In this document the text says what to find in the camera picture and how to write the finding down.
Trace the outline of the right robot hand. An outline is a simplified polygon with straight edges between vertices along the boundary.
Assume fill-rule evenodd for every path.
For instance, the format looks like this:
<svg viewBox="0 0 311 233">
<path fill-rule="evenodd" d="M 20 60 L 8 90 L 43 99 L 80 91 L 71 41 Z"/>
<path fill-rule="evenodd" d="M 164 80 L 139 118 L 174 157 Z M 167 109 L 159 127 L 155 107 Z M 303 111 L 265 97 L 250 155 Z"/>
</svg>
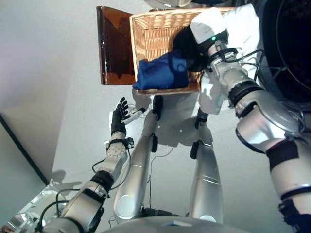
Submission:
<svg viewBox="0 0 311 233">
<path fill-rule="evenodd" d="M 217 41 L 228 43 L 228 31 L 219 8 L 205 9 L 194 17 L 190 29 L 199 53 L 208 56 L 208 49 Z"/>
</svg>

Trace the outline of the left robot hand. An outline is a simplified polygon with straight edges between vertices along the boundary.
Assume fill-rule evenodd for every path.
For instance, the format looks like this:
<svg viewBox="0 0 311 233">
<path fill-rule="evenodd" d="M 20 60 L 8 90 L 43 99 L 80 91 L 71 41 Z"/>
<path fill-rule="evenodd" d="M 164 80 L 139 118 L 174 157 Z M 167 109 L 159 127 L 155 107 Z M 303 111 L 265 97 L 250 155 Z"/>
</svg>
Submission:
<svg viewBox="0 0 311 233">
<path fill-rule="evenodd" d="M 112 119 L 110 123 L 111 134 L 121 132 L 126 135 L 126 125 L 134 120 L 137 120 L 145 111 L 145 108 L 135 110 L 130 114 L 128 111 L 128 102 L 125 97 L 122 97 L 117 103 L 115 110 L 112 112 Z"/>
</svg>

